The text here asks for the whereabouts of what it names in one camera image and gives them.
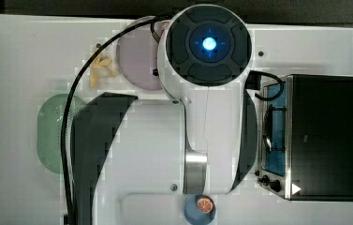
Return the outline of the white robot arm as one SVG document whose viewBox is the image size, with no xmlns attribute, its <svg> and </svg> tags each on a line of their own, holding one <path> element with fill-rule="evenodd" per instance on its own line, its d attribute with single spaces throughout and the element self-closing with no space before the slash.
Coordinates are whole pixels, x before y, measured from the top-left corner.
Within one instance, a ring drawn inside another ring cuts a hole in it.
<svg viewBox="0 0 353 225">
<path fill-rule="evenodd" d="M 78 225 L 121 225 L 135 194 L 226 194 L 256 151 L 244 145 L 253 45 L 241 18 L 209 4 L 173 16 L 157 49 L 166 99 L 103 93 L 71 127 Z"/>
</svg>

